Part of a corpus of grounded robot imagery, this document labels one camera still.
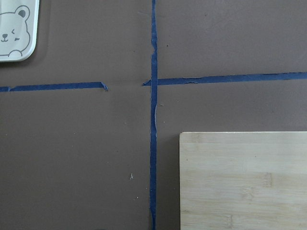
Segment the cream bear tray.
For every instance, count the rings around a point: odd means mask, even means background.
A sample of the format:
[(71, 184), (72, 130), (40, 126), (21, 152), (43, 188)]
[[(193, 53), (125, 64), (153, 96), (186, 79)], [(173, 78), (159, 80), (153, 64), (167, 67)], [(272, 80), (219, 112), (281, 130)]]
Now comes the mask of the cream bear tray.
[(0, 2), (0, 61), (29, 58), (36, 46), (39, 0)]

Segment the bamboo cutting board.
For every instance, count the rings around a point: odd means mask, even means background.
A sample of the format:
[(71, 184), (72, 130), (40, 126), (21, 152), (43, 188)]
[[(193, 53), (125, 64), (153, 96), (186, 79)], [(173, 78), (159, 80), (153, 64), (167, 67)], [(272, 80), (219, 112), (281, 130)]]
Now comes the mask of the bamboo cutting board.
[(307, 134), (183, 132), (183, 230), (304, 230)]

